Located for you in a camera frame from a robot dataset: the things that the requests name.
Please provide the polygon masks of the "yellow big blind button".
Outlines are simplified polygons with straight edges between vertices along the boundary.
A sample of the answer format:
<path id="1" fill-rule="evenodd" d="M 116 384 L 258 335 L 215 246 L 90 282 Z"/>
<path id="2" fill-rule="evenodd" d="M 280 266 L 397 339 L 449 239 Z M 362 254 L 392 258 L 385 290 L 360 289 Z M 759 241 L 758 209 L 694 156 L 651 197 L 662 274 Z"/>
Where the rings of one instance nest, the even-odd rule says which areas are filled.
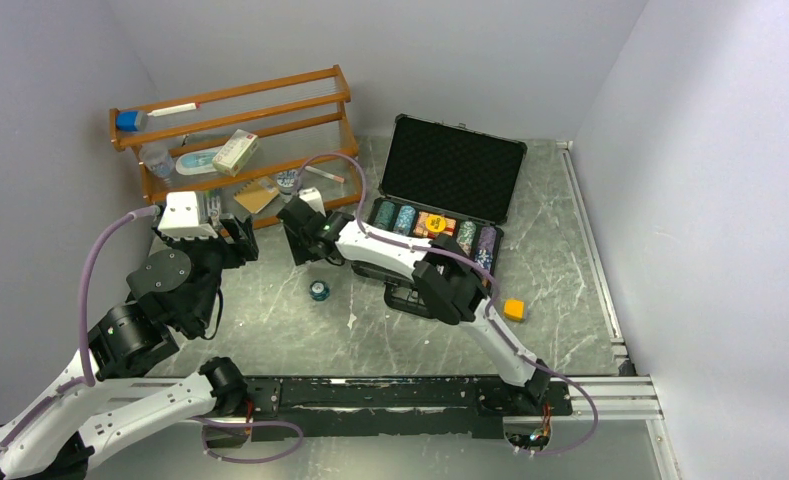
<path id="1" fill-rule="evenodd" d="M 425 226 L 430 233 L 440 234 L 447 229 L 447 219 L 440 215 L 429 215 Z"/>

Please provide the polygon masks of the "black poker set case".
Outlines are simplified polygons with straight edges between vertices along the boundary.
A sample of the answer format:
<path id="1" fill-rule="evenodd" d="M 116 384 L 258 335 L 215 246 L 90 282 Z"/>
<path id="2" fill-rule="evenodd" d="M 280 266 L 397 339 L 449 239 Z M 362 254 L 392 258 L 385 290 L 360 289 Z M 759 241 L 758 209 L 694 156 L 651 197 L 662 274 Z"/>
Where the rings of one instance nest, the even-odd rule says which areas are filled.
<path id="1" fill-rule="evenodd" d="M 526 143 L 520 140 L 400 114 L 394 121 L 378 184 L 380 196 L 372 204 L 367 223 L 373 226 L 379 205 L 385 200 L 396 205 L 389 232 L 403 205 L 416 210 L 412 230 L 420 212 L 454 218 L 457 226 L 451 237 L 455 241 L 460 223 L 470 220 L 477 227 L 471 254 L 467 255 L 472 261 L 480 230 L 492 226 L 497 231 L 494 263 L 489 271 L 493 272 L 504 237 L 501 227 L 507 221 L 527 153 Z M 418 238 L 412 230 L 407 237 Z"/>

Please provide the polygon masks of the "white dealer button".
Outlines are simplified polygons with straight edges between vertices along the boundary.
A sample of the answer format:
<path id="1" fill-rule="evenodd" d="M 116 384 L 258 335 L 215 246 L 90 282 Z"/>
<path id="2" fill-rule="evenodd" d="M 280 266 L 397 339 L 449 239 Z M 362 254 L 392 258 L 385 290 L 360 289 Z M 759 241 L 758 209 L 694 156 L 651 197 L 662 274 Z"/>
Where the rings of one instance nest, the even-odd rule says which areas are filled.
<path id="1" fill-rule="evenodd" d="M 526 317 L 526 304 L 519 299 L 508 298 L 503 305 L 503 316 L 513 322 L 522 322 Z"/>

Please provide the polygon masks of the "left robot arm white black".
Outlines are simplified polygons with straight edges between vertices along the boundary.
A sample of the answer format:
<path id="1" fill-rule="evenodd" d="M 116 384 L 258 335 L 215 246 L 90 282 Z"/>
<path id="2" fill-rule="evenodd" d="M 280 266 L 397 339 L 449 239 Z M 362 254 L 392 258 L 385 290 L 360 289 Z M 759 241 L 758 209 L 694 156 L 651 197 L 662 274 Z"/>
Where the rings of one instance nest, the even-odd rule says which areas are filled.
<path id="1" fill-rule="evenodd" d="M 128 446 L 209 414 L 231 416 L 248 399 L 234 362 L 215 357 L 189 376 L 116 409 L 157 364 L 176 354 L 175 334 L 205 338 L 222 312 L 222 273 L 254 261 L 250 220 L 230 214 L 203 239 L 167 238 L 132 272 L 127 300 L 95 325 L 62 373 L 14 419 L 0 425 L 0 479 L 82 479 Z"/>

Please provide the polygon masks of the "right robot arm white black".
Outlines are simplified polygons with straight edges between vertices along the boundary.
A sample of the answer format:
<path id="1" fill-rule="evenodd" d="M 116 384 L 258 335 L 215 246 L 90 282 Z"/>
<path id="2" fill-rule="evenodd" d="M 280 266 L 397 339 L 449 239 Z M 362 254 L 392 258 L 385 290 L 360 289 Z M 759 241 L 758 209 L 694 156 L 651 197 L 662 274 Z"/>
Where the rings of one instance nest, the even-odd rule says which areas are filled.
<path id="1" fill-rule="evenodd" d="M 350 214 L 325 215 L 295 196 L 277 214 L 298 264 L 343 260 L 411 281 L 432 319 L 465 331 L 510 387 L 512 406 L 532 414 L 548 399 L 550 373 L 503 322 L 487 283 L 490 273 L 448 235 L 410 238 Z"/>

